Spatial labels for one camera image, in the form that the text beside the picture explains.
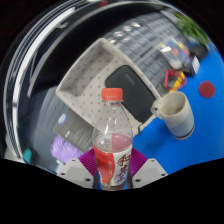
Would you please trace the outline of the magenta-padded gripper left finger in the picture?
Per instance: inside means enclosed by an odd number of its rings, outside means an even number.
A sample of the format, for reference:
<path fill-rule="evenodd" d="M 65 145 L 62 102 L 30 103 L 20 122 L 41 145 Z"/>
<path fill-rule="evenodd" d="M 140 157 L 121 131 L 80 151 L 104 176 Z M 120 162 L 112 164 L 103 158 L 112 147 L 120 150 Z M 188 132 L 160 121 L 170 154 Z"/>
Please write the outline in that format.
<path fill-rule="evenodd" d="M 58 176 L 84 188 L 98 188 L 98 170 L 94 150 L 90 149 L 79 159 L 72 158 Z"/>

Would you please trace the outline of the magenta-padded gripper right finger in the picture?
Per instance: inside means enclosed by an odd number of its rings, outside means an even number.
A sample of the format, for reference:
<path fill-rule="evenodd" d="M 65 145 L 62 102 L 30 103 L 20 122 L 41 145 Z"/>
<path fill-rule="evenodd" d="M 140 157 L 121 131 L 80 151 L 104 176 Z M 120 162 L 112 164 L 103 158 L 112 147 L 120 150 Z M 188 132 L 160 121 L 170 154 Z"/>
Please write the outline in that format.
<path fill-rule="evenodd" d="M 167 172 L 155 158 L 147 159 L 137 149 L 132 149 L 128 174 L 128 188 L 146 186 L 167 176 Z"/>

